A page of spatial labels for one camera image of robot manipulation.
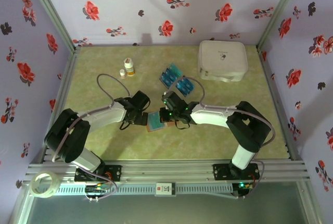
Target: white bottle cap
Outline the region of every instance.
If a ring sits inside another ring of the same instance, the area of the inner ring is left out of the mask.
[[[124,60],[124,65],[125,65],[125,68],[127,68],[127,69],[132,68],[133,67],[133,61],[132,61],[132,59],[126,58]]]
[[[126,71],[123,69],[119,70],[119,73],[122,77],[126,75]]]

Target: tape roll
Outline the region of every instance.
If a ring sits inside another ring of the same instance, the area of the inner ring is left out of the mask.
[[[60,178],[55,173],[42,171],[32,178],[29,191],[35,197],[48,198],[57,192],[60,188],[60,184]]]

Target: white label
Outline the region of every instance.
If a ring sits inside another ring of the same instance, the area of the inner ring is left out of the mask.
[[[172,183],[156,183],[155,195],[173,195]]]

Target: floral wallpaper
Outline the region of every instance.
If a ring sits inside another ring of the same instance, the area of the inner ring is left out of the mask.
[[[73,44],[258,44],[279,0],[51,0]],[[288,31],[283,23],[281,35]]]
[[[43,146],[70,51],[39,0],[0,5],[0,223],[8,223]]]
[[[333,0],[290,0],[261,48],[286,127],[333,222]]]

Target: pill bottle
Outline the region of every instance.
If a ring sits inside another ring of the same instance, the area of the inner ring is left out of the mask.
[[[130,58],[126,58],[124,60],[125,69],[127,71],[128,76],[133,76],[135,74],[134,67],[133,67],[133,61]]]
[[[124,79],[126,77],[126,71],[124,69],[119,70],[120,77]]]

